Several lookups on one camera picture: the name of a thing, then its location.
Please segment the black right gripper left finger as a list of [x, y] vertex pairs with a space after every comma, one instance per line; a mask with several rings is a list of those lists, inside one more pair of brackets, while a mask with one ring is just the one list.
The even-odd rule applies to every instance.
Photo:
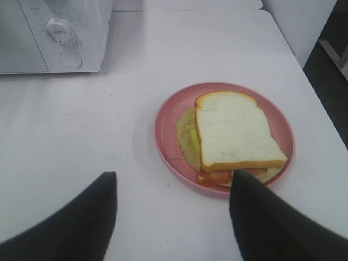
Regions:
[[1, 243], [1, 260], [103, 260], [117, 215], [117, 176], [104, 172], [66, 206]]

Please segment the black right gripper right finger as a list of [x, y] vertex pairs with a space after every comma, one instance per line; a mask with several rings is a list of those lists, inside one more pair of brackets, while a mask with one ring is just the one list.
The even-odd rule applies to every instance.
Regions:
[[243, 260], [347, 260], [347, 239], [306, 217], [247, 171], [232, 177], [229, 213]]

